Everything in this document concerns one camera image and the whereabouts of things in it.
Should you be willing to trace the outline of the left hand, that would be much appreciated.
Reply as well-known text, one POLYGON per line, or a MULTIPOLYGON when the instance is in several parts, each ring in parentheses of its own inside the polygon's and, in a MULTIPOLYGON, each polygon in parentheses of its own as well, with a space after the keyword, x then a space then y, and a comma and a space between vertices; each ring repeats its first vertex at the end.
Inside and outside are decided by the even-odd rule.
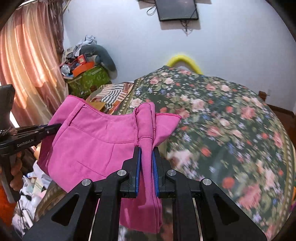
POLYGON ((16 154, 16 162, 11 168, 11 174, 13 175, 13 180, 10 182, 10 187, 15 191, 20 191, 23 187, 23 174, 21 172, 22 168, 22 153, 18 152, 16 154))

